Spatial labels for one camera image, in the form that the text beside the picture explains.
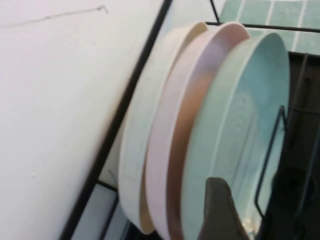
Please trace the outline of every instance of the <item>cream plate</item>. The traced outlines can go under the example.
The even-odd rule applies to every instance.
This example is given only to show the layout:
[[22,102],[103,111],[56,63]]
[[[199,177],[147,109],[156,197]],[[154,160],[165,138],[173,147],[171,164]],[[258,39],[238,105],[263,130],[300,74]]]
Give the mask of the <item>cream plate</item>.
[[118,170],[119,198],[126,216],[145,234],[154,230],[146,202],[144,166],[155,112],[172,66],[187,45],[206,30],[202,22],[179,27],[155,45],[127,112]]
[[[188,145],[181,190],[186,240],[197,239],[200,232],[208,177],[227,181],[247,232],[258,231],[254,193],[279,107],[287,107],[288,98],[288,54],[277,33],[248,39],[231,51],[203,101]],[[279,127],[259,198],[263,211],[283,138]]]
[[145,173],[151,219],[165,240],[182,239],[182,172],[197,112],[228,53],[248,38],[235,22],[202,33],[181,54],[167,80],[152,125]]

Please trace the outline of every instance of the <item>dish drainer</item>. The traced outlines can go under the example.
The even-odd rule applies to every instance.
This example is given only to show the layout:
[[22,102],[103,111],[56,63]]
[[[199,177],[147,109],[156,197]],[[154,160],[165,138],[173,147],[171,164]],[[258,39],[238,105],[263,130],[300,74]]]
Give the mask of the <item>dish drainer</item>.
[[[115,112],[110,128],[96,156],[94,165],[92,166],[69,219],[65,224],[63,232],[60,235],[60,239],[62,240],[72,238],[96,184],[115,192],[117,191],[116,188],[99,181],[98,177],[128,109],[139,76],[147,62],[172,2],[173,0],[164,0],[162,3],[117,111]],[[222,24],[214,1],[210,0],[210,4],[217,22],[206,22],[206,24],[214,26]],[[320,29],[313,28],[258,24],[244,24],[244,26],[256,29],[320,33]],[[320,213],[320,204],[315,204],[317,202],[316,199],[319,201],[320,198],[317,193],[317,182],[320,180],[320,174],[313,174],[320,173],[318,154],[320,141],[320,69],[317,69],[317,66],[320,66],[320,56],[289,52],[289,59],[291,72],[289,108],[285,109],[283,106],[279,106],[273,134],[269,142],[268,151],[254,197],[255,206],[262,217],[260,231],[255,237],[259,240],[312,240],[320,238],[320,230],[317,227],[317,223],[320,222],[320,214],[318,214],[319,216],[317,215],[317,213]],[[266,212],[263,213],[258,204],[259,193],[275,133],[278,127],[280,127],[281,122],[285,130],[284,144],[278,171],[272,183],[273,190],[269,205]],[[220,193],[218,198],[216,197],[216,194],[214,194],[215,192]],[[199,239],[248,239],[247,234],[243,231],[242,225],[237,218],[238,216],[233,201],[228,201],[229,199],[232,199],[230,197],[231,192],[229,186],[223,179],[209,178],[207,180],[205,216],[208,217],[205,218]],[[117,202],[118,198],[116,198],[112,205],[112,209],[105,221],[99,239],[103,239],[108,230]],[[215,222],[215,217],[219,216],[217,208],[214,207],[218,204],[225,213],[228,213],[225,214],[228,215],[228,217],[219,218],[219,221],[221,224],[225,224],[229,229],[234,230],[234,235],[229,235],[228,238],[225,238],[226,236],[221,232],[219,233],[219,231],[212,230],[214,228],[210,227],[213,225],[212,223]],[[233,221],[235,224],[231,224],[230,219],[236,220]],[[122,238],[136,240],[161,239],[157,233],[143,235],[132,224]]]

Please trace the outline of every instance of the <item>mint green plate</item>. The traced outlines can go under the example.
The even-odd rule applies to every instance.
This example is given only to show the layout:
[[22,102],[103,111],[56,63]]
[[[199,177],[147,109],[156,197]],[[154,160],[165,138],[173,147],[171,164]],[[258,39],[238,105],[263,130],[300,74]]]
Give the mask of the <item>mint green plate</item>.
[[[227,181],[248,234],[259,230],[254,195],[279,107],[287,108],[288,99],[289,59],[277,33],[248,39],[232,50],[210,86],[189,141],[181,194],[184,239],[195,240],[200,232],[209,177]],[[262,211],[284,133],[280,126],[259,196]]]

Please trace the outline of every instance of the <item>white wall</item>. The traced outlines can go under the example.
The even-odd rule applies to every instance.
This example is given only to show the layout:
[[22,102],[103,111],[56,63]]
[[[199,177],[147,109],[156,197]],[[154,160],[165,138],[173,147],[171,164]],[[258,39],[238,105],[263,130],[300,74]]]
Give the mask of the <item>white wall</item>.
[[[1,1],[1,240],[59,237],[161,2]],[[214,20],[209,0],[174,7],[166,31]]]

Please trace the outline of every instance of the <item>wire rack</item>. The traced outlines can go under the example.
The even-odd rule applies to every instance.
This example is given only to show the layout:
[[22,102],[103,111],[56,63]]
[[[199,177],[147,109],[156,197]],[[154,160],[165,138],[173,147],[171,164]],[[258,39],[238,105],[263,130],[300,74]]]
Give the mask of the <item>wire rack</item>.
[[[213,25],[213,26],[223,24],[223,22],[220,22],[220,18],[218,16],[214,1],[213,0],[209,0],[209,1],[212,6],[214,16],[216,18],[216,22],[206,22],[206,24]],[[152,51],[152,48],[159,34],[160,28],[164,22],[164,19],[168,13],[168,10],[172,2],[173,0],[164,0],[162,3],[159,13],[155,19],[152,29],[147,37],[145,45],[142,49],[142,52],[135,65],[133,73],[124,91],[124,94],[119,103],[117,111],[115,112],[115,115],[113,117],[109,130],[106,133],[106,136],[103,140],[100,150],[96,156],[92,169],[86,178],[86,181],[78,196],[78,199],[60,235],[60,239],[62,240],[68,240],[72,238],[73,233],[79,223],[79,220],[84,212],[84,209],[88,203],[88,200],[96,184],[104,186],[115,192],[117,191],[116,188],[104,182],[99,181],[98,178],[105,164],[105,161],[108,157],[108,154],[111,150],[111,147],[116,138],[116,135],[119,131],[121,123],[124,119],[125,113],[128,109],[129,103],[133,96],[138,79]],[[258,24],[243,24],[243,25],[247,28],[256,28],[256,29],[273,29],[273,30],[320,33],[320,29],[313,29],[313,28],[301,28],[301,27],[297,28],[297,27],[258,25]],[[308,236],[308,233],[306,233],[307,228],[306,228],[306,225],[303,224],[302,222],[304,221],[303,212],[304,212],[305,206],[310,204],[310,201],[314,197],[316,192],[316,180],[312,175],[312,172],[314,171],[315,162],[318,162],[318,146],[320,141],[320,105],[318,108],[319,111],[313,110],[312,108],[311,109],[307,108],[308,104],[306,105],[306,96],[308,97],[308,94],[310,93],[308,91],[307,93],[305,93],[306,90],[304,85],[306,84],[306,82],[310,83],[312,82],[312,79],[313,80],[318,79],[318,76],[320,76],[320,71],[316,72],[315,70],[317,66],[320,66],[320,57],[312,54],[306,54],[306,53],[302,54],[302,53],[295,53],[295,52],[290,52],[289,57],[290,57],[290,64],[291,64],[290,104],[288,109],[285,109],[283,106],[279,106],[278,115],[274,123],[273,134],[270,139],[269,147],[264,160],[264,165],[260,174],[260,179],[258,181],[258,187],[256,189],[256,194],[254,197],[255,206],[262,217],[260,232],[257,236],[257,238],[261,240],[278,239],[277,236],[279,236],[279,239],[294,239],[294,240],[311,239],[311,238],[306,238],[306,236]],[[307,138],[299,137],[298,136],[299,134],[297,133],[299,131],[301,132],[301,128],[302,128],[301,121],[302,119],[304,120],[305,118],[312,118],[311,125],[313,126],[312,129],[309,129],[309,132],[311,133],[307,134],[308,135]],[[263,182],[265,170],[268,164],[273,141],[275,139],[275,133],[277,128],[280,125],[280,122],[282,122],[285,129],[285,140],[284,140],[284,145],[282,149],[279,168],[273,180],[271,200],[266,213],[263,213],[258,204],[259,193],[260,193],[261,185]],[[294,164],[293,164],[292,167],[288,170],[288,167],[287,167],[288,164],[282,164],[282,163],[287,161],[285,155],[289,153],[292,149],[297,148],[296,139],[300,139],[300,142],[302,140],[304,140],[304,142],[308,142],[309,144],[308,147],[305,147],[303,149],[301,148],[303,152],[302,154],[303,156],[300,154],[301,155],[300,157],[305,159],[306,156],[308,156],[309,159],[301,161],[303,162],[302,164],[303,166],[296,168],[294,167]],[[294,178],[293,180],[295,180],[293,181],[295,183],[295,186],[293,186],[293,188],[296,188],[296,189],[298,188],[297,190],[298,193],[294,194],[294,198],[291,197],[287,199],[288,198],[287,196],[283,196],[282,188],[279,187],[279,185],[281,186],[282,184],[289,182],[288,178],[290,179],[290,176],[293,176],[291,178]],[[286,223],[285,226],[281,225],[281,222],[280,222],[281,220],[279,220],[279,219],[282,219],[281,217],[275,217],[277,216],[277,212],[281,212],[283,208],[279,210],[278,208],[273,207],[275,205],[273,199],[280,199],[280,202],[282,201],[285,204],[291,203],[291,205],[293,206],[292,208],[293,210],[291,209],[292,210],[291,212],[293,212],[293,215],[290,216],[289,218],[290,221],[289,223]],[[107,220],[105,221],[104,228],[102,233],[100,234],[99,239],[104,238],[108,230],[108,227],[110,225],[112,215],[116,209],[117,203],[118,203],[118,198],[116,198],[114,204],[112,205],[112,209],[110,211],[110,214]],[[127,235],[130,236],[128,239],[147,239],[147,238],[141,238],[142,234],[133,225],[130,226]],[[153,237],[154,236],[148,239],[160,239],[157,236],[155,238]]]

